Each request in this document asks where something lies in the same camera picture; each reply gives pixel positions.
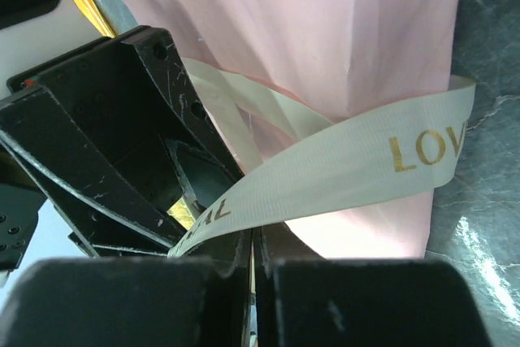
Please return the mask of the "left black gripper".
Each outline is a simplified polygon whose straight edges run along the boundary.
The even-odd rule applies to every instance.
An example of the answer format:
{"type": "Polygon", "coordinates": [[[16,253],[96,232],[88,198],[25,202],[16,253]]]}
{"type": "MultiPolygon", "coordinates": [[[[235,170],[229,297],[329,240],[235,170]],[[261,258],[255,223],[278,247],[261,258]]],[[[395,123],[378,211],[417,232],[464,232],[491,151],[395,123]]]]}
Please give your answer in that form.
{"type": "Polygon", "coordinates": [[[167,139],[198,209],[244,176],[164,28],[98,38],[6,85],[18,92],[26,79],[54,96],[35,87],[2,99],[1,143],[94,256],[165,254],[185,232],[106,158],[119,160],[150,137],[167,139]]]}

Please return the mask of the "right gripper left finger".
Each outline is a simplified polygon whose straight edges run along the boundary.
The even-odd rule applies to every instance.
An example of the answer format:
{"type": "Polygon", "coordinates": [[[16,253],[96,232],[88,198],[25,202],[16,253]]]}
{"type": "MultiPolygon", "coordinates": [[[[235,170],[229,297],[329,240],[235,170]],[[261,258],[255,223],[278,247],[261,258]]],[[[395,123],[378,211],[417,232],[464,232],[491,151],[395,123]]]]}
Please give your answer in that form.
{"type": "Polygon", "coordinates": [[[252,233],[182,258],[55,258],[19,278],[4,346],[246,346],[252,233]]]}

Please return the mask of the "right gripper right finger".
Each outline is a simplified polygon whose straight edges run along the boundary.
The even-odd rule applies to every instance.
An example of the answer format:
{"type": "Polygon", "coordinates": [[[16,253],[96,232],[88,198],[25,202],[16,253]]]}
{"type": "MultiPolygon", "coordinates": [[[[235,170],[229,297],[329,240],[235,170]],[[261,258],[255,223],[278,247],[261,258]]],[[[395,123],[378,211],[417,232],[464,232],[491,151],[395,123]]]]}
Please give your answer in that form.
{"type": "Polygon", "coordinates": [[[283,224],[253,232],[262,346],[489,346],[446,262],[325,260],[283,224]]]}

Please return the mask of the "cream ribbon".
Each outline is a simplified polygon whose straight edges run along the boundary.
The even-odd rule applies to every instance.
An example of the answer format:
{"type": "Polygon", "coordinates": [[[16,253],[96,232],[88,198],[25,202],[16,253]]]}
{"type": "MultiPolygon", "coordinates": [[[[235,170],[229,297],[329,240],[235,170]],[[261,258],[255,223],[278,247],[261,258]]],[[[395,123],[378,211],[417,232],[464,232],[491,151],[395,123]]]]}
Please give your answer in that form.
{"type": "Polygon", "coordinates": [[[443,93],[405,99],[333,124],[244,76],[192,59],[186,73],[246,169],[171,248],[179,257],[231,232],[369,206],[438,188],[454,176],[474,81],[451,76],[443,93]],[[296,143],[263,162],[240,111],[296,143]]]}

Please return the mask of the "pink wrapping paper sheet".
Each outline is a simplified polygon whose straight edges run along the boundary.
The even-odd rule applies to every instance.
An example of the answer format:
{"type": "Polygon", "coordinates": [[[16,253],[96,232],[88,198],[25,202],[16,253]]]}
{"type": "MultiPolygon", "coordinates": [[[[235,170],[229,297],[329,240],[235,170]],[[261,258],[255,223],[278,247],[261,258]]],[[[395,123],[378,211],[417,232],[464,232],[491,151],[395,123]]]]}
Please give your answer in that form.
{"type": "Polygon", "coordinates": [[[179,53],[338,123],[448,88],[458,0],[122,0],[179,53]]]}

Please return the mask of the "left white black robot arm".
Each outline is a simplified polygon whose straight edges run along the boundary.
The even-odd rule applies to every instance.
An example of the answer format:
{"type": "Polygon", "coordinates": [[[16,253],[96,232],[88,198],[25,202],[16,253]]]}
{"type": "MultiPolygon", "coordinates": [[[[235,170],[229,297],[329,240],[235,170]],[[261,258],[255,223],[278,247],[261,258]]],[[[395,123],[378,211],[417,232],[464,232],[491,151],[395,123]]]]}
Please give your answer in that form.
{"type": "Polygon", "coordinates": [[[101,35],[72,0],[1,0],[1,277],[53,203],[90,257],[163,256],[243,176],[171,34],[101,35]]]}

